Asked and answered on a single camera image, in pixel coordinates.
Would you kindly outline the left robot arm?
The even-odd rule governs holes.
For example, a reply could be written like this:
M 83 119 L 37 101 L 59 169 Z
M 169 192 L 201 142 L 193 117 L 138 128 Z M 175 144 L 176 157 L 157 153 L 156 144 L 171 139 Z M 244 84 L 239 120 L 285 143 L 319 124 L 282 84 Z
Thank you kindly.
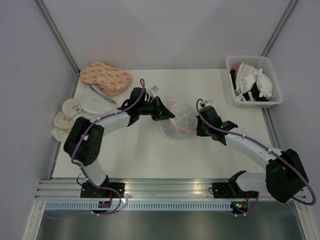
M 144 87 L 135 87 L 118 112 L 95 120 L 79 117 L 68 134 L 63 150 L 71 158 L 71 163 L 81 169 L 92 185 L 92 193 L 98 198 L 104 198 L 109 193 L 109 178 L 98 161 L 103 137 L 133 125 L 140 116 L 151 116 L 155 122 L 175 117 L 159 96 L 149 96 Z

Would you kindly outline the pink trimmed mesh laundry bag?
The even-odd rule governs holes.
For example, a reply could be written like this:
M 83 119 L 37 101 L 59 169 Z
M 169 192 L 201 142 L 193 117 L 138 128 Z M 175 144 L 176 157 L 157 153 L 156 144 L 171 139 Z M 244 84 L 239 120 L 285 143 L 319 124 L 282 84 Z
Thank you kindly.
M 168 138 L 178 139 L 191 136 L 197 129 L 197 112 L 189 104 L 172 101 L 169 111 L 174 118 L 161 121 L 159 129 Z

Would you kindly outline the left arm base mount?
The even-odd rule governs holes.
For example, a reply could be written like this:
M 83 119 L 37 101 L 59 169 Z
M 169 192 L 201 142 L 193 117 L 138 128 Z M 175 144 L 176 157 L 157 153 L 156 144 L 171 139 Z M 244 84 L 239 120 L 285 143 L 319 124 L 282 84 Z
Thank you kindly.
M 110 182 L 107 187 L 117 191 L 121 197 L 124 196 L 125 183 Z M 80 197 L 83 199 L 107 199 L 107 198 L 118 199 L 119 198 L 117 193 L 115 193 L 114 191 L 96 188 L 88 181 L 82 184 Z

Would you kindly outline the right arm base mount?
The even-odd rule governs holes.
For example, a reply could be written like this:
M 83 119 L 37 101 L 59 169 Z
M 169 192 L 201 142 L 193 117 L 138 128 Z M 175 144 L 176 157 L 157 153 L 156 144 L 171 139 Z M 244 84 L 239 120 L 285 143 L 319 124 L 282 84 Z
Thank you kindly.
M 243 197 L 241 193 L 238 194 L 232 191 L 227 182 L 213 182 L 211 188 L 215 199 L 236 199 Z

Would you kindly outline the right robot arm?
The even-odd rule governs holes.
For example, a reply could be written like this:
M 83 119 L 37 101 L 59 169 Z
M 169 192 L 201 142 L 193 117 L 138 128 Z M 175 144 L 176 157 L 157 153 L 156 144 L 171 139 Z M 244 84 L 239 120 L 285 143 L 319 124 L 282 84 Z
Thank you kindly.
M 245 192 L 269 194 L 276 201 L 286 203 L 294 199 L 309 179 L 296 151 L 266 146 L 254 139 L 231 121 L 222 121 L 211 105 L 197 109 L 197 135 L 211 137 L 224 146 L 233 148 L 263 168 L 263 173 L 241 170 L 228 180 L 228 192 L 235 198 Z

